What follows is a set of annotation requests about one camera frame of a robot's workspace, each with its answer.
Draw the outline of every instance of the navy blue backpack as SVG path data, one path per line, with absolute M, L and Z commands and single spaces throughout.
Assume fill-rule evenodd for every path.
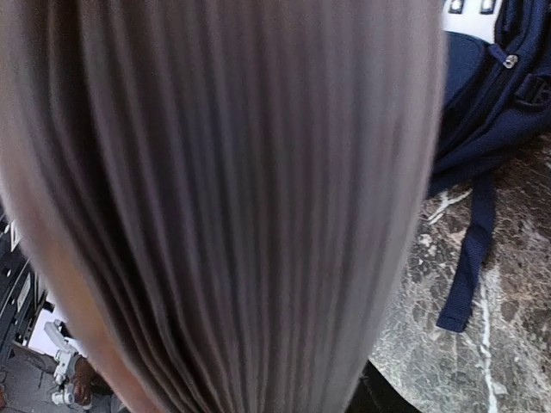
M 462 332 L 495 219 L 492 170 L 551 130 L 549 0 L 447 0 L 449 39 L 443 123 L 432 196 L 473 180 L 471 224 L 437 325 Z

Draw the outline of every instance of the zipper pull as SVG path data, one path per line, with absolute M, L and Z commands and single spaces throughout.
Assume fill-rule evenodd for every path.
M 489 46 L 488 52 L 490 52 L 505 69 L 512 69 L 518 62 L 518 56 L 516 54 L 507 54 L 498 44 Z

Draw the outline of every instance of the dangling blue strap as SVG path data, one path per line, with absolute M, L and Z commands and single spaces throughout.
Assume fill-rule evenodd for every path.
M 463 239 L 454 282 L 436 323 L 438 327 L 456 333 L 465 330 L 471 315 L 474 289 L 479 282 L 480 267 L 492 243 L 494 204 L 492 174 L 488 172 L 474 178 L 471 225 Z

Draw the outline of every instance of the marble surface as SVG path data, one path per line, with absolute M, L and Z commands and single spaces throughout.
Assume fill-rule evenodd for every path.
M 423 413 L 551 412 L 551 134 L 496 173 L 497 222 L 466 331 L 436 327 L 470 188 L 424 203 L 372 362 Z

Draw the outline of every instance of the gray ribbed sleeve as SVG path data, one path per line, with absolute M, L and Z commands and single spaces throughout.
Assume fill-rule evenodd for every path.
M 424 195 L 439 8 L 2 2 L 0 140 L 165 411 L 345 409 Z

